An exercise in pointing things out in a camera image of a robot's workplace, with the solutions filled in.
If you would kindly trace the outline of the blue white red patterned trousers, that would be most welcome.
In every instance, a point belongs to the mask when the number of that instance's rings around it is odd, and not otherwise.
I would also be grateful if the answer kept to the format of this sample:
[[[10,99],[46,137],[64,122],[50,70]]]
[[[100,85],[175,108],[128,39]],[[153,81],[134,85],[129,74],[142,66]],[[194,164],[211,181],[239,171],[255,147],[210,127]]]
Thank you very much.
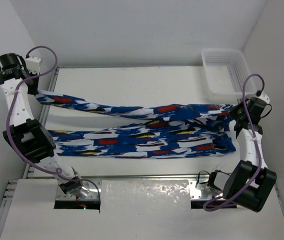
[[[44,90],[36,100],[47,106],[134,120],[99,130],[51,130],[61,156],[173,159],[236,151],[229,135],[228,104],[111,106]]]

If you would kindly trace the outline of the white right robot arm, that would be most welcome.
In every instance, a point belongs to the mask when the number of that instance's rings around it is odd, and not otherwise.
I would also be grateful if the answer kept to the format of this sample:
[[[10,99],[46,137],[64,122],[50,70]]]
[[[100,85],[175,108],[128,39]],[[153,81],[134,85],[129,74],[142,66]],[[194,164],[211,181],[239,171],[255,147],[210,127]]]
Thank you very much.
[[[266,94],[252,97],[231,107],[230,116],[235,120],[234,131],[240,146],[240,161],[233,172],[223,180],[221,171],[209,177],[208,187],[221,189],[223,203],[213,198],[204,203],[203,209],[213,212],[235,205],[256,213],[264,207],[277,180],[277,174],[267,167],[261,147],[263,136],[259,121],[264,109],[270,105]]]

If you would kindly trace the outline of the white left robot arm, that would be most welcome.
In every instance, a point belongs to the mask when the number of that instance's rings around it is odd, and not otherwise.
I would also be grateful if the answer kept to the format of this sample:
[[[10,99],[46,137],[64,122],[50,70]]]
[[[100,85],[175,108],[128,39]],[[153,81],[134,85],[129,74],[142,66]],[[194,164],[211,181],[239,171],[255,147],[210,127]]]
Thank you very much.
[[[13,150],[32,167],[51,174],[66,195],[84,198],[88,189],[71,166],[56,152],[51,134],[33,116],[29,95],[38,92],[41,58],[23,58],[15,53],[0,56],[0,88],[9,114],[3,137]]]

